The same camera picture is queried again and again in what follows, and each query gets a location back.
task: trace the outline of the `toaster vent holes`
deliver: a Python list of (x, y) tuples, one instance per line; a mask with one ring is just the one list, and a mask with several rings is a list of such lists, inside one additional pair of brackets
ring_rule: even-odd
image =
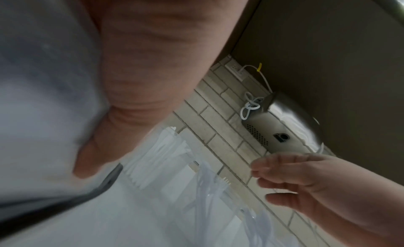
[(261, 143), (263, 146), (268, 146), (268, 141), (262, 136), (255, 127), (252, 125), (247, 125), (247, 130), (254, 136), (255, 139)]

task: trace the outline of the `white cord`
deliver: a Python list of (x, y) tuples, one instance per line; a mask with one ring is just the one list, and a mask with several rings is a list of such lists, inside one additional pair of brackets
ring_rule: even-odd
[[(253, 66), (253, 65), (244, 65), (244, 66), (238, 71), (238, 73), (241, 74), (241, 72), (245, 69), (245, 67), (248, 67), (248, 66), (249, 66), (249, 67), (252, 67), (252, 68), (254, 68), (254, 69), (256, 69), (256, 70), (261, 74), (262, 78), (263, 78), (264, 81), (265, 81), (266, 86), (268, 87), (269, 92), (270, 92), (270, 93), (273, 93), (271, 87), (270, 87), (269, 84), (268, 84), (268, 81), (266, 80), (266, 78), (265, 78), (265, 76), (264, 76), (264, 74), (262, 74), (262, 72), (259, 71), (257, 67), (255, 67), (255, 66)], [(258, 104), (258, 102), (260, 102), (260, 101), (262, 101), (262, 100), (264, 99), (264, 97), (256, 97), (256, 98), (255, 98), (250, 92), (246, 92), (246, 93), (244, 94), (244, 97), (245, 97), (245, 99), (247, 100), (247, 103), (246, 103), (246, 104), (244, 105), (244, 107), (242, 107), (241, 110), (240, 110), (240, 118), (241, 118), (242, 120), (246, 120), (246, 119), (248, 118), (248, 116), (250, 115), (250, 112), (251, 112), (252, 110), (257, 110), (257, 109), (261, 108), (261, 105)]]

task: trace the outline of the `yellow cable tie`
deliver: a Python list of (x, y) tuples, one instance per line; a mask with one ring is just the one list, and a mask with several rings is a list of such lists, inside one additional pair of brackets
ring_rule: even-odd
[(262, 68), (262, 63), (260, 63), (260, 66), (258, 67), (257, 71), (260, 72)]

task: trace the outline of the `outlet cover plate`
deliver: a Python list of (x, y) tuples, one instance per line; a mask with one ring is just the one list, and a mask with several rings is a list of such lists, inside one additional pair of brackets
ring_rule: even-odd
[(241, 82), (248, 77), (252, 77), (245, 69), (241, 73), (238, 73), (242, 66), (234, 59), (231, 59), (230, 62), (226, 63), (225, 67)]

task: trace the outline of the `tile wall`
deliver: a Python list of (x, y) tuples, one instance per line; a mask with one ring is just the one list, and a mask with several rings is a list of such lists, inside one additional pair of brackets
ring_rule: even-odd
[[(220, 177), (226, 177), (247, 205), (256, 211), (267, 209), (273, 215), (277, 236), (294, 234), (302, 247), (342, 247), (321, 229), (316, 240), (305, 216), (267, 203), (265, 194), (274, 190), (260, 188), (251, 178), (250, 163), (269, 153), (242, 126), (239, 111), (244, 106), (246, 91), (254, 96), (266, 96), (269, 92), (253, 78), (243, 82), (235, 78), (224, 67), (230, 58), (214, 65), (165, 123), (176, 127), (194, 153), (208, 161)], [(191, 167), (198, 170), (196, 164)]]

